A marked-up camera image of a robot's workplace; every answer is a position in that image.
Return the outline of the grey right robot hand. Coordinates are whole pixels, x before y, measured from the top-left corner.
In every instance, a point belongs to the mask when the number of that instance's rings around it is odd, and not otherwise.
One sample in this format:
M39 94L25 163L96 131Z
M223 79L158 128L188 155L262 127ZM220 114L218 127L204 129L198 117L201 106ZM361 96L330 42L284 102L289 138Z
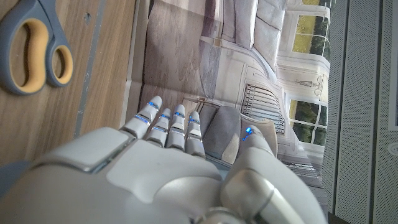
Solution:
M2 223L326 223L277 158L270 121L210 122L153 97L121 129L43 155L1 197Z

